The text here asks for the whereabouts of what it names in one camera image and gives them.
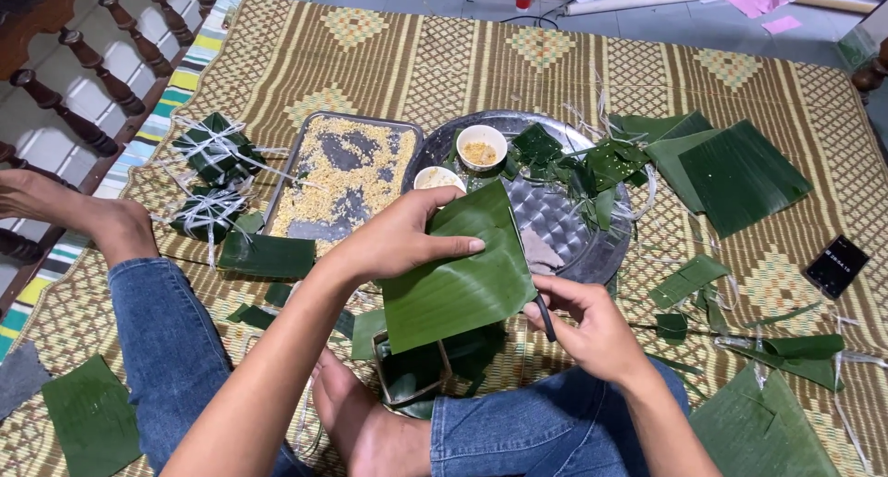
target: stainless steel tray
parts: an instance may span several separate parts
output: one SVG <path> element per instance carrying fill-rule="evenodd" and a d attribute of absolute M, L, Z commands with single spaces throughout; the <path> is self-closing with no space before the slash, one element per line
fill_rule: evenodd
<path fill-rule="evenodd" d="M 407 165 L 401 192 L 413 189 L 413 180 L 419 170 L 439 165 L 447 159 L 453 145 L 453 134 L 457 129 L 471 125 L 489 125 L 508 137 L 521 133 L 527 125 L 534 122 L 542 124 L 550 135 L 558 139 L 566 153 L 594 146 L 588 138 L 567 123 L 547 116 L 505 110 L 475 112 L 453 119 L 432 132 Z M 457 175 L 464 181 L 468 173 L 457 166 Z M 557 275 L 583 283 L 599 284 L 605 284 L 614 276 L 629 247 L 631 221 L 612 217 L 609 231 L 599 231 L 596 227 L 595 231 L 590 232 L 583 219 L 578 214 L 571 213 L 575 205 L 565 196 L 560 186 L 531 183 L 521 176 L 513 182 L 502 177 L 499 180 L 509 194 L 518 229 L 531 227 L 565 261 Z M 625 185 L 617 186 L 617 194 L 620 198 L 618 200 L 628 206 Z"/>
<path fill-rule="evenodd" d="M 411 163 L 415 160 L 416 151 L 419 149 L 423 142 L 423 130 L 413 123 L 394 121 L 391 119 L 370 118 L 368 116 L 356 116 L 353 114 L 342 114 L 340 112 L 316 111 L 309 114 L 308 117 L 305 118 L 305 121 L 303 121 L 302 123 L 302 128 L 299 131 L 299 135 L 296 137 L 296 143 L 293 145 L 293 151 L 290 154 L 290 158 L 287 160 L 287 165 L 284 167 L 284 172 L 288 175 L 296 176 L 303 171 L 309 171 L 307 169 L 304 169 L 301 165 L 299 159 L 299 151 L 302 147 L 302 142 L 305 139 L 305 133 L 308 131 L 309 124 L 315 118 L 322 117 L 349 119 L 351 121 L 357 121 L 360 123 L 369 123 L 371 125 L 389 127 L 391 129 L 398 130 L 401 133 L 405 131 L 412 131 L 416 133 L 416 149 L 414 149 L 413 159 L 411 159 Z M 322 136 L 321 141 L 324 144 L 324 153 L 327 153 L 330 161 L 340 169 L 355 169 L 361 165 L 360 158 L 355 157 L 353 153 L 343 149 L 342 142 L 337 137 L 329 136 L 329 140 L 327 142 L 327 139 Z M 350 136 L 348 138 L 348 142 L 352 146 L 356 146 L 358 149 L 361 149 L 362 152 L 366 153 L 369 153 L 372 149 L 372 146 L 374 146 L 371 141 L 363 136 Z M 394 146 L 398 145 L 397 142 L 389 143 L 393 146 L 393 148 Z M 265 210 L 265 227 L 262 229 L 263 234 L 271 233 L 272 226 L 274 225 L 274 220 L 275 218 L 277 218 L 277 211 L 281 202 L 281 196 L 284 190 L 292 187 L 292 185 L 293 181 L 286 177 L 281 177 L 281 180 L 278 181 L 277 187 L 274 188 L 272 199 L 268 203 L 268 209 Z M 353 196 L 350 193 L 347 195 L 346 198 L 342 198 L 341 200 L 345 203 L 346 206 L 345 214 L 342 215 L 342 218 L 338 218 L 332 223 L 294 221 L 290 223 L 290 226 L 287 229 L 287 236 L 290 238 L 327 240 L 330 242 L 334 242 L 343 239 L 345 236 L 351 233 L 351 224 L 349 222 L 349 219 L 360 218 L 364 221 L 370 219 L 370 216 L 368 215 L 367 210 L 364 208 L 363 202 L 358 192 L 355 192 Z"/>

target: patterned mat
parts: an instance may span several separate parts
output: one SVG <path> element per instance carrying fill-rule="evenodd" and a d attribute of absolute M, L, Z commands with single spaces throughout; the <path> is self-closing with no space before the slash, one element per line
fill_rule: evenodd
<path fill-rule="evenodd" d="M 242 0 L 218 56 L 200 75 L 194 97 L 178 113 L 202 119 L 219 110 L 248 123 L 249 137 L 266 147 L 293 145 L 305 116 L 318 109 L 401 119 L 428 133 L 449 119 L 484 109 L 544 112 L 576 123 L 562 106 L 571 103 L 594 121 L 591 109 L 605 97 L 605 109 L 619 114 L 663 117 L 700 109 L 717 127 L 749 118 L 814 184 L 798 205 L 771 216 L 717 244 L 709 243 L 704 219 L 688 218 L 668 191 L 638 223 L 638 242 L 620 270 L 618 305 L 638 326 L 639 340 L 652 353 L 693 364 L 705 373 L 691 378 L 711 394 L 733 376 L 742 360 L 717 350 L 707 335 L 692 335 L 680 347 L 657 341 L 646 327 L 658 312 L 647 291 L 677 266 L 654 259 L 686 260 L 696 253 L 716 256 L 734 271 L 740 297 L 728 323 L 738 335 L 752 330 L 739 323 L 787 312 L 819 299 L 801 276 L 804 267 L 837 233 L 845 233 L 874 258 L 845 295 L 767 335 L 830 332 L 826 311 L 856 319 L 845 327 L 849 349 L 888 356 L 888 267 L 880 259 L 886 244 L 886 169 L 876 149 L 856 92 L 838 70 L 584 33 L 542 30 L 447 17 L 378 13 L 288 0 Z M 172 129 L 156 158 L 168 158 Z M 283 160 L 270 161 L 282 166 Z M 160 211 L 182 193 L 157 167 L 129 171 L 123 196 Z M 274 179 L 260 174 L 253 206 L 263 210 Z M 632 192 L 638 205 L 647 195 Z M 695 233 L 702 233 L 698 242 Z M 162 224 L 155 235 L 163 255 L 176 258 L 217 324 L 234 363 L 255 341 L 254 329 L 223 318 L 241 303 L 259 302 L 265 284 L 224 279 L 206 266 L 205 245 L 185 239 Z M 376 306 L 350 302 L 353 312 Z M 722 292 L 729 294 L 726 286 Z M 20 337 L 33 339 L 54 374 L 63 374 L 94 353 L 124 378 L 114 316 L 101 255 L 86 248 L 67 275 L 44 290 Z M 523 318 L 508 321 L 509 345 L 489 369 L 482 392 L 516 388 L 566 368 L 557 346 L 525 332 Z M 331 347 L 346 357 L 349 345 L 334 333 Z M 366 363 L 351 363 L 372 382 Z M 818 436 L 843 475 L 863 475 L 860 460 L 833 405 L 831 394 L 806 380 L 787 376 Z M 888 381 L 869 364 L 843 367 L 848 388 L 839 403 L 848 414 L 875 474 L 888 474 Z M 457 391 L 461 385 L 453 385 Z M 311 408 L 297 437 L 319 475 L 344 474 Z M 700 400 L 692 394 L 695 403 Z M 40 395 L 0 427 L 0 474 L 63 475 L 63 456 Z M 144 459 L 125 475 L 149 475 Z"/>

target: small bowl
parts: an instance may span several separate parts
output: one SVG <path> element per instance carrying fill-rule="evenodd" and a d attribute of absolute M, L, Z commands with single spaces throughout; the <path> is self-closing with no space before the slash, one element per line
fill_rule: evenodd
<path fill-rule="evenodd" d="M 462 152 L 463 147 L 469 142 L 483 142 L 493 147 L 494 152 L 496 152 L 494 162 L 489 165 L 482 165 L 466 159 L 465 154 Z M 505 153 L 508 149 L 509 145 L 506 143 L 503 133 L 487 125 L 472 125 L 468 129 L 463 130 L 459 137 L 456 138 L 456 151 L 459 153 L 460 160 L 476 172 L 486 172 L 493 169 L 505 158 Z"/>
<path fill-rule="evenodd" d="M 413 179 L 414 189 L 430 189 L 432 187 L 456 186 L 465 192 L 465 184 L 455 173 L 444 167 L 425 167 L 419 170 Z"/>

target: foot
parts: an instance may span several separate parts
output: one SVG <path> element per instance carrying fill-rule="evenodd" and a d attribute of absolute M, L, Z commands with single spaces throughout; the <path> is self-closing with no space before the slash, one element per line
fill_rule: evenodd
<path fill-rule="evenodd" d="M 90 236 L 109 267 L 158 256 L 148 210 L 127 199 L 74 192 L 28 170 L 0 171 L 0 218 L 30 218 Z"/>
<path fill-rule="evenodd" d="M 431 475 L 432 424 L 395 415 L 324 347 L 312 373 L 321 424 L 351 477 Z"/>

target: blue jeans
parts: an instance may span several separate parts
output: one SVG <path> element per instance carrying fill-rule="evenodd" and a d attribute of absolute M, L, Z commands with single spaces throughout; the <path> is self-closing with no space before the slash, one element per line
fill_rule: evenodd
<path fill-rule="evenodd" d="M 231 367 L 209 314 L 171 261 L 127 260 L 111 268 L 108 285 L 139 444 L 160 472 Z M 686 414 L 681 381 L 654 366 Z M 430 457 L 435 476 L 648 475 L 623 396 L 579 368 L 516 391 L 438 397 Z M 312 471 L 282 443 L 272 475 Z"/>

